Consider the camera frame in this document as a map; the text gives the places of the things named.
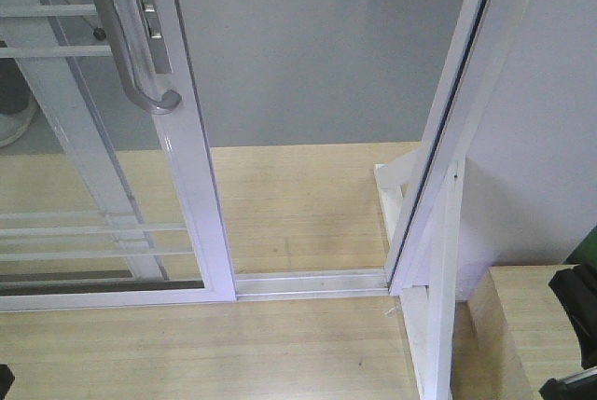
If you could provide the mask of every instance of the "black object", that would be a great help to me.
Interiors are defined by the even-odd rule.
[[[7,45],[0,41],[0,48]],[[27,108],[31,91],[12,58],[0,59],[0,114],[12,116]]]
[[[539,393],[544,400],[594,400],[597,369],[585,370],[565,379],[549,379]]]
[[[0,365],[0,400],[4,400],[7,396],[12,382],[15,380],[15,376],[12,375],[7,365]]]
[[[582,368],[597,366],[597,269],[582,264],[560,270],[549,287],[562,303],[576,332]]]
[[[106,39],[105,30],[102,27],[96,27],[93,29],[93,36],[98,41],[104,41]]]

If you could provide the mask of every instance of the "white shoe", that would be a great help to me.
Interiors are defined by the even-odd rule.
[[[0,114],[0,147],[15,142],[25,134],[37,112],[37,102],[33,94],[29,96],[27,107],[17,114]]]

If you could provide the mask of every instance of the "wooden plank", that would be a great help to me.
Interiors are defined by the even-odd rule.
[[[539,400],[545,381],[581,370],[576,335],[548,287],[563,268],[491,268],[475,290],[471,315],[495,398]]]

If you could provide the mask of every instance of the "white wall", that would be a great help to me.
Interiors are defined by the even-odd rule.
[[[462,0],[181,0],[212,145],[419,140]]]
[[[461,297],[489,265],[562,262],[597,223],[596,25],[597,0],[523,15],[467,154]]]

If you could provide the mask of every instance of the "aluminum door frame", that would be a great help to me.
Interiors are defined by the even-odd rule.
[[[62,310],[138,305],[163,305],[236,299],[214,169],[201,119],[186,38],[177,0],[156,0],[173,72],[168,84],[182,103],[166,116],[154,116],[160,143],[171,165],[174,185],[204,288],[118,293],[6,296],[0,310]],[[45,59],[24,59],[42,65]]]

